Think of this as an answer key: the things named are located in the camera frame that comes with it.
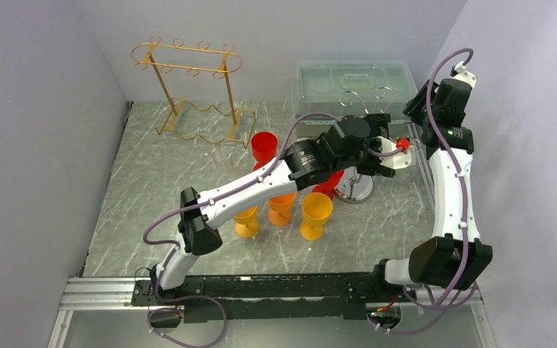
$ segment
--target gray wall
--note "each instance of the gray wall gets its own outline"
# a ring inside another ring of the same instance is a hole
[[[291,98],[301,59],[406,59],[423,83],[466,0],[75,2],[129,100],[165,100],[152,68],[136,69],[130,56],[155,34],[166,44],[175,37],[193,47],[206,40],[217,50],[233,44],[244,60],[230,78],[234,98],[280,100]],[[199,55],[164,57],[206,63]],[[164,78],[172,96],[227,98],[224,82],[209,73],[193,78],[174,70]]]
[[[501,347],[557,347],[557,0],[469,0],[437,61],[464,46],[486,308]]]
[[[125,99],[70,0],[0,1],[0,347],[45,347],[86,256]]]

